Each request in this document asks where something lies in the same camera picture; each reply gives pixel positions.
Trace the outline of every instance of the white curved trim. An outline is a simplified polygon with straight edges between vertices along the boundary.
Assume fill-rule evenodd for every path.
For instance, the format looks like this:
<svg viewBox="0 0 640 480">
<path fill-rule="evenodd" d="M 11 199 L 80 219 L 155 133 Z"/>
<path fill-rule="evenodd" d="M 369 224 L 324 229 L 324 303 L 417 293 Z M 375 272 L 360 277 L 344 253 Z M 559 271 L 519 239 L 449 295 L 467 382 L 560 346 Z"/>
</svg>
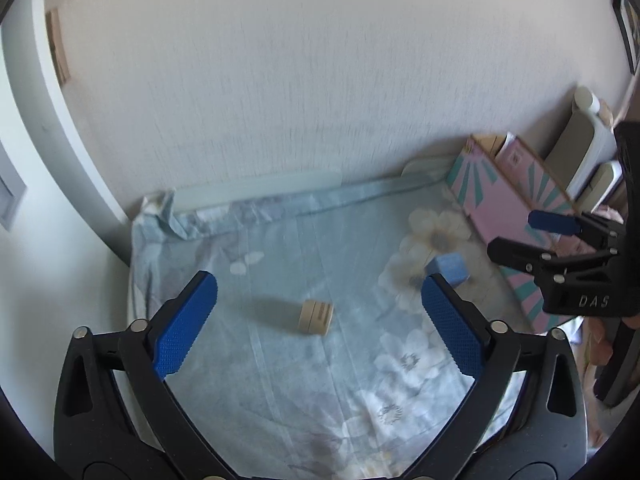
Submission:
<svg viewBox="0 0 640 480">
<path fill-rule="evenodd" d="M 44 0 L 15 0 L 2 47 L 22 120 L 69 202 L 125 261 L 130 221 L 100 176 L 71 118 L 49 51 Z"/>
</svg>

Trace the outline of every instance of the blue cube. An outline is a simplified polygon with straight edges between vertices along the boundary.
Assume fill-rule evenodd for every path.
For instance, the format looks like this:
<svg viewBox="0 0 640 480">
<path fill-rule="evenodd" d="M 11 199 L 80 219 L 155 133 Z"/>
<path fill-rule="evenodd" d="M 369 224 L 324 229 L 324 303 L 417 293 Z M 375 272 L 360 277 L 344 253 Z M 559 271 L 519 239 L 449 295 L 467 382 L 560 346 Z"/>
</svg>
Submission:
<svg viewBox="0 0 640 480">
<path fill-rule="evenodd" d="M 440 254 L 431 260 L 426 267 L 427 276 L 442 274 L 451 286 L 458 286 L 469 277 L 465 261 L 459 253 Z"/>
</svg>

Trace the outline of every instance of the wooden block on wall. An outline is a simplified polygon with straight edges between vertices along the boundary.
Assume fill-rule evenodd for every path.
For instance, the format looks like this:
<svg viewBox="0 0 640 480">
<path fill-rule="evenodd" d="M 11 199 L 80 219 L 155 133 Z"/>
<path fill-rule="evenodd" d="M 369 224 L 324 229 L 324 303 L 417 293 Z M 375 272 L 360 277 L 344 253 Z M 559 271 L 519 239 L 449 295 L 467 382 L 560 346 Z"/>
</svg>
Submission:
<svg viewBox="0 0 640 480">
<path fill-rule="evenodd" d="M 57 9 L 51 9 L 46 14 L 47 36 L 49 37 L 49 49 L 51 59 L 56 69 L 58 84 L 62 87 L 71 77 L 69 66 L 66 64 L 65 49 L 62 45 L 62 34 L 60 33 L 60 18 Z"/>
</svg>

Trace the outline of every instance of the pink and teal box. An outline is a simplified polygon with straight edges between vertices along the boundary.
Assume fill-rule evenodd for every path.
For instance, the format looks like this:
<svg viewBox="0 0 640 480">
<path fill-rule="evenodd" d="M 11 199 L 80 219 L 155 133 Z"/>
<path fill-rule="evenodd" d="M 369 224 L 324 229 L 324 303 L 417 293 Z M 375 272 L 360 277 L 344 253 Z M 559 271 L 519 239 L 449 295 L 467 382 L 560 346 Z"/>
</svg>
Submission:
<svg viewBox="0 0 640 480">
<path fill-rule="evenodd" d="M 538 156 L 513 136 L 471 136 L 447 177 L 452 192 L 485 243 L 501 236 L 558 254 L 581 250 L 575 237 L 552 237 L 532 229 L 530 211 L 574 214 L 574 206 Z M 528 274 L 501 267 L 535 332 L 569 317 L 542 311 L 542 293 Z"/>
</svg>

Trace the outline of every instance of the teal stripe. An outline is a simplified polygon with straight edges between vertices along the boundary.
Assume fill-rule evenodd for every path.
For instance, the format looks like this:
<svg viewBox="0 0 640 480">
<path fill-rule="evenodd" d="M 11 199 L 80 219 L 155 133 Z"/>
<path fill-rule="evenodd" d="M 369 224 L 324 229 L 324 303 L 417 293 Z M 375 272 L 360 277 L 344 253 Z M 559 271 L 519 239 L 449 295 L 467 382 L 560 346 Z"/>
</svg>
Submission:
<svg viewBox="0 0 640 480">
<path fill-rule="evenodd" d="M 536 319 L 538 317 L 538 314 L 542 312 L 542 306 L 544 304 L 545 304 L 545 300 L 543 300 L 542 298 L 538 300 L 538 302 L 533 306 L 533 308 L 527 314 L 527 319 L 529 319 L 529 321 L 533 321 L 534 319 Z"/>
<path fill-rule="evenodd" d="M 460 168 L 462 168 L 462 162 L 465 158 L 462 155 L 459 155 L 456 161 L 453 163 L 453 167 L 451 171 L 449 171 L 449 175 L 447 175 L 447 184 L 449 187 L 453 186 L 453 183 L 458 178 L 458 174 L 460 173 Z"/>
<path fill-rule="evenodd" d="M 498 175 L 495 174 L 494 168 L 492 168 L 491 165 L 486 160 L 484 160 L 484 158 L 480 160 L 480 163 L 486 171 L 486 174 L 489 177 L 491 183 L 495 184 L 495 181 L 498 180 Z"/>
<path fill-rule="evenodd" d="M 533 280 L 530 280 L 527 283 L 523 283 L 522 285 L 516 287 L 515 293 L 518 299 L 522 302 L 526 300 L 531 294 L 533 294 L 536 290 L 538 290 L 536 284 Z"/>
<path fill-rule="evenodd" d="M 519 270 L 510 269 L 509 267 L 500 267 L 500 272 L 505 278 L 510 278 L 511 276 L 515 276 L 520 273 Z"/>
<path fill-rule="evenodd" d="M 482 185 L 480 184 L 480 174 L 478 173 L 478 165 L 474 163 L 474 188 L 476 191 L 476 207 L 482 202 Z"/>
<path fill-rule="evenodd" d="M 536 197 L 536 202 L 540 202 L 540 197 L 545 192 L 546 183 L 549 182 L 549 174 L 543 173 L 542 180 L 540 181 L 540 189 L 538 190 L 538 196 Z"/>
<path fill-rule="evenodd" d="M 567 211 L 568 209 L 571 209 L 571 205 L 568 202 L 564 202 L 563 204 L 560 204 L 558 207 L 553 208 L 551 212 L 561 213 L 562 211 Z"/>
<path fill-rule="evenodd" d="M 533 236 L 541 246 L 545 246 L 545 239 L 536 229 L 527 224 L 524 226 L 524 231 L 527 232 L 530 236 Z"/>
<path fill-rule="evenodd" d="M 542 204 L 542 207 L 549 207 L 549 204 L 551 204 L 556 197 L 560 194 L 560 189 L 555 187 L 551 190 L 551 193 L 549 193 L 549 196 L 545 198 L 544 203 Z"/>
<path fill-rule="evenodd" d="M 546 324 L 546 330 L 551 330 L 553 327 L 558 326 L 558 323 L 560 323 L 560 316 L 550 316 Z"/>
<path fill-rule="evenodd" d="M 533 162 L 529 166 L 529 196 L 533 198 L 533 180 L 536 177 L 536 170 L 533 167 Z"/>
<path fill-rule="evenodd" d="M 471 169 L 471 164 L 466 165 L 465 176 L 462 179 L 462 186 L 460 186 L 460 192 L 458 193 L 458 202 L 461 204 L 465 203 L 466 198 L 466 188 L 469 186 L 469 170 Z"/>
</svg>

